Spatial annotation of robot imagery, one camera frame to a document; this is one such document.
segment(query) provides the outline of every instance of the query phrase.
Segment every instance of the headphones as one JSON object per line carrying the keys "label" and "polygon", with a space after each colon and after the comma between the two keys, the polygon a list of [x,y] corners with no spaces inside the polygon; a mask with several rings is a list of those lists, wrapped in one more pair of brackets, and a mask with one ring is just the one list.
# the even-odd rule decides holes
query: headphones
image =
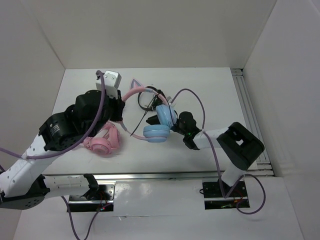
{"label": "headphones", "polygon": [[155,108],[160,124],[145,126],[143,128],[143,136],[138,136],[129,132],[123,121],[119,123],[127,133],[129,133],[136,139],[148,141],[149,143],[163,143],[167,140],[167,137],[169,137],[170,135],[171,128],[177,122],[176,113],[173,108],[169,106],[169,103],[162,94],[156,92],[151,88],[143,86],[132,88],[122,97],[122,101],[126,102],[126,100],[128,100],[128,98],[130,98],[134,94],[142,92],[153,93],[162,100],[163,104],[158,105]]}
{"label": "headphones", "polygon": [[102,137],[87,137],[83,141],[83,145],[96,154],[108,155],[112,153],[112,150],[120,147],[120,133],[117,127],[109,121],[97,135],[102,131],[106,131]]}

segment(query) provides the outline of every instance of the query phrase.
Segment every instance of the blue headphones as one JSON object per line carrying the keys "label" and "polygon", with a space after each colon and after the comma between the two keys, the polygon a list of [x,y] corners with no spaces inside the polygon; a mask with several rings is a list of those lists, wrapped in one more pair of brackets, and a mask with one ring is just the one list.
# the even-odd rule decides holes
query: blue headphones
{"label": "blue headphones", "polygon": [[[167,140],[167,137],[169,137],[170,135],[171,128],[177,122],[176,113],[171,106],[168,106],[168,102],[166,101],[164,96],[158,94],[153,89],[143,86],[131,89],[126,95],[122,97],[122,101],[126,102],[126,100],[132,95],[141,92],[156,94],[159,99],[162,100],[163,104],[155,108],[160,124],[145,126],[143,128],[143,137],[136,134],[132,134],[132,136],[139,140],[148,141],[149,143],[163,143]],[[128,131],[123,121],[120,122],[120,125],[127,133],[131,135],[131,132]]]}

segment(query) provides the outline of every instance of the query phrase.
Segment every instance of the robotic arm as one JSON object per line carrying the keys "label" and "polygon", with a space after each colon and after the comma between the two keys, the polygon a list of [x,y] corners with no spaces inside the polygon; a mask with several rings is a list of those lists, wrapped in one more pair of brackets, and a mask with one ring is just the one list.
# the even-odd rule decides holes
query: robotic arm
{"label": "robotic arm", "polygon": [[[105,92],[102,92],[100,74],[105,79]],[[42,172],[60,156],[52,156],[53,153],[62,151],[63,154],[82,140],[94,122],[101,94],[105,94],[101,115],[88,136],[94,137],[109,120],[122,121],[125,103],[118,90],[120,74],[112,71],[97,72],[97,78],[97,90],[79,95],[75,104],[49,117],[22,157],[0,174],[0,208],[25,210],[52,197],[79,195],[90,200],[96,196],[99,185],[92,174],[53,177],[44,176]],[[172,130],[184,136],[183,142],[189,149],[210,148],[208,139],[196,124],[193,115],[185,111],[179,115]],[[222,180],[230,187],[264,151],[262,142],[238,122],[228,128],[206,131],[206,134],[214,147],[223,148],[232,162],[222,175]],[[51,157],[39,159],[37,156]]]}

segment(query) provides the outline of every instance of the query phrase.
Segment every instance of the blue ear cup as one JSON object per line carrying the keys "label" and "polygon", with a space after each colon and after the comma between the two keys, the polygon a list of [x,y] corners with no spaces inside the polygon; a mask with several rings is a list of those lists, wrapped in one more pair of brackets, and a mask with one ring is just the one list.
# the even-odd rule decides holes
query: blue ear cup
{"label": "blue ear cup", "polygon": [[172,128],[174,124],[177,122],[177,116],[172,107],[168,107],[167,105],[162,104],[157,106],[155,110],[161,125],[166,125]]}
{"label": "blue ear cup", "polygon": [[170,135],[170,127],[166,125],[150,125],[143,128],[143,136],[149,143],[163,143]]}

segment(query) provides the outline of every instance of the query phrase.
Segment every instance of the white wall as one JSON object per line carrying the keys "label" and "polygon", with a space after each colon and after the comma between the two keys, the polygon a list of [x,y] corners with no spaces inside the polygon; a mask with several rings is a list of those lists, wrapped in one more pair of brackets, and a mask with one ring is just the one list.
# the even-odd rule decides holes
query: white wall
{"label": "white wall", "polygon": [[67,69],[243,68],[276,0],[23,0]]}
{"label": "white wall", "polygon": [[306,240],[320,235],[320,1],[278,0],[244,79]]}
{"label": "white wall", "polygon": [[[0,146],[23,153],[51,115],[64,67],[19,0],[0,1]],[[0,153],[8,169],[16,159]],[[0,239],[14,237],[21,211],[0,208]]]}

